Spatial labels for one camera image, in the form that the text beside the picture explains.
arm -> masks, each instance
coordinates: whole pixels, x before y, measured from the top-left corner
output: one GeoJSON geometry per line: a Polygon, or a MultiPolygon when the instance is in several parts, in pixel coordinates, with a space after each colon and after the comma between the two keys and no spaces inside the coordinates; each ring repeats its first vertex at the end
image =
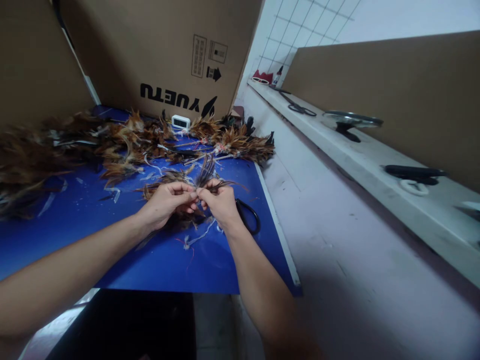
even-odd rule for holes
{"type": "Polygon", "coordinates": [[[194,188],[161,185],[138,213],[74,242],[0,282],[2,344],[31,335],[81,298],[130,249],[178,209],[192,213],[194,188]]]}
{"type": "MultiPolygon", "coordinates": [[[[207,188],[214,186],[213,179],[207,188]]],[[[320,359],[321,351],[299,323],[297,307],[284,281],[265,257],[235,205],[234,190],[221,187],[218,195],[197,190],[225,231],[235,261],[240,295],[251,320],[258,329],[265,353],[272,359],[320,359]]]]}

hand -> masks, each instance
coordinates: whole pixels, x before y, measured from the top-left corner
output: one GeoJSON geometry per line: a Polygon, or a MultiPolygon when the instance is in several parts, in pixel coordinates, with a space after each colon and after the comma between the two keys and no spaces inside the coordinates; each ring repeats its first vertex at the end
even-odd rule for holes
{"type": "Polygon", "coordinates": [[[234,189],[230,186],[223,186],[218,189],[218,194],[213,194],[208,190],[219,182],[218,179],[211,179],[205,188],[198,188],[196,192],[201,200],[203,210],[206,210],[208,205],[220,227],[226,230],[232,224],[241,223],[242,219],[235,204],[234,189]]]}
{"type": "Polygon", "coordinates": [[[135,216],[151,231],[160,230],[175,210],[193,213],[197,209],[196,199],[193,186],[184,182],[162,184],[135,216]]]}

metal lid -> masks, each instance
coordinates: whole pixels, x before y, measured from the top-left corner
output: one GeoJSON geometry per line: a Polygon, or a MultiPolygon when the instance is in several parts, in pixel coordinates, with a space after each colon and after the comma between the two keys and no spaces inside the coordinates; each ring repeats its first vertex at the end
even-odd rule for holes
{"type": "Polygon", "coordinates": [[[351,124],[356,128],[381,127],[384,123],[384,121],[379,118],[359,115],[353,112],[325,111],[323,116],[333,118],[336,122],[351,124]]]}

left hand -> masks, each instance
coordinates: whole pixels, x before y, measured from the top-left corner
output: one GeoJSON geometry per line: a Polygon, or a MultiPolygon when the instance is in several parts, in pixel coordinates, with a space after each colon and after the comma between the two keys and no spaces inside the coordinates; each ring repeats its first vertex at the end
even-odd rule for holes
{"type": "Polygon", "coordinates": [[[193,186],[184,182],[162,184],[135,216],[151,231],[160,230],[175,210],[193,213],[197,209],[196,200],[193,186]]]}

cardboard partition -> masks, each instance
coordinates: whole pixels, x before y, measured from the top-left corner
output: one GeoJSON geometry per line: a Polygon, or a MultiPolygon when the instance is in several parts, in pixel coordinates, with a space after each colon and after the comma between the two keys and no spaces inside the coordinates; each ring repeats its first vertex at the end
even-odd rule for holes
{"type": "Polygon", "coordinates": [[[48,1],[3,1],[0,126],[39,123],[94,104],[48,1]]]}
{"type": "Polygon", "coordinates": [[[230,112],[261,0],[72,0],[60,12],[103,105],[230,112]]]}
{"type": "Polygon", "coordinates": [[[383,119],[364,131],[480,193],[479,84],[480,31],[469,31],[300,48],[283,88],[383,119]]]}

